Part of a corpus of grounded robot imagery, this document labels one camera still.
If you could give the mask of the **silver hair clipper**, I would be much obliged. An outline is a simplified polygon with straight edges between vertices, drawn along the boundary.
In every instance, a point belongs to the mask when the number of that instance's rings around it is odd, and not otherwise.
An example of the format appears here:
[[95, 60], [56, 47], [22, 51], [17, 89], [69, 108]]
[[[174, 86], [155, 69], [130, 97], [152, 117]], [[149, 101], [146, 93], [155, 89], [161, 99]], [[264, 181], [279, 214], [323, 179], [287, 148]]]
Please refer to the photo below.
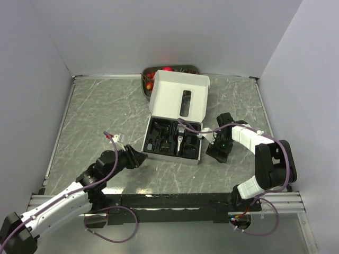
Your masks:
[[185, 133], [185, 128], [181, 125], [178, 125], [177, 126], [177, 148], [176, 148], [177, 155], [180, 155], [181, 149], [183, 147], [184, 133]]

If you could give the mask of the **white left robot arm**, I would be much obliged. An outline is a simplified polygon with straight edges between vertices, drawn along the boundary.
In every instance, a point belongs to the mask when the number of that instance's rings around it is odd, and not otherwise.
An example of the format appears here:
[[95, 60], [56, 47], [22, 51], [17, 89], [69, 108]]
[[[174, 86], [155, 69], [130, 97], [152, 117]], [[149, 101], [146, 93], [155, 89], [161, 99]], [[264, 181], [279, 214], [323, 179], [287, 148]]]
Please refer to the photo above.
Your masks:
[[44, 233], [81, 214], [105, 211], [107, 200], [102, 190], [107, 182], [124, 169], [138, 168], [147, 157], [130, 145], [102, 152], [61, 193], [21, 215], [9, 214], [1, 227], [1, 252], [35, 253]]

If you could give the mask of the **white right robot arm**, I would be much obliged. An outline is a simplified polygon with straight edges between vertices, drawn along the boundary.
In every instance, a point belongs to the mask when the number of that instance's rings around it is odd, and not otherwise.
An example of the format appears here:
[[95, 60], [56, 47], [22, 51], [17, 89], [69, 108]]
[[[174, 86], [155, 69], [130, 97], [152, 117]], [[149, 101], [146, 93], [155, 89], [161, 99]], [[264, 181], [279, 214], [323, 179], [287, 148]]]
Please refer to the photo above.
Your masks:
[[286, 140], [275, 141], [243, 120], [234, 121], [230, 113], [220, 114], [217, 122], [220, 130], [204, 128], [208, 133], [201, 135], [209, 141], [207, 155], [226, 163], [237, 142], [255, 156], [254, 176], [234, 186], [231, 192], [230, 203], [234, 209], [243, 211], [256, 197], [273, 192], [276, 187], [285, 188], [297, 180], [291, 147]]

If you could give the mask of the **white hair clipper box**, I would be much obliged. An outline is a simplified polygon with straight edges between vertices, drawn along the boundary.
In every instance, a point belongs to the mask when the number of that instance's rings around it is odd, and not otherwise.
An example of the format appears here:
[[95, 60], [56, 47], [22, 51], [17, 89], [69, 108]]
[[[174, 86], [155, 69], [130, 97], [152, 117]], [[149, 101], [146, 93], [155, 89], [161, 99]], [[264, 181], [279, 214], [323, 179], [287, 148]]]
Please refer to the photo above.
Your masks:
[[[153, 159], [197, 165], [201, 157], [201, 139], [196, 146], [186, 145], [187, 136], [202, 130], [206, 116], [210, 78], [205, 75], [158, 70], [155, 74], [153, 91], [149, 101], [150, 117], [142, 144], [142, 151]], [[183, 147], [176, 154], [177, 126], [185, 128]], [[159, 145], [154, 152], [155, 139]], [[172, 143], [170, 154], [159, 151], [164, 140]], [[147, 144], [152, 143], [152, 151]]]

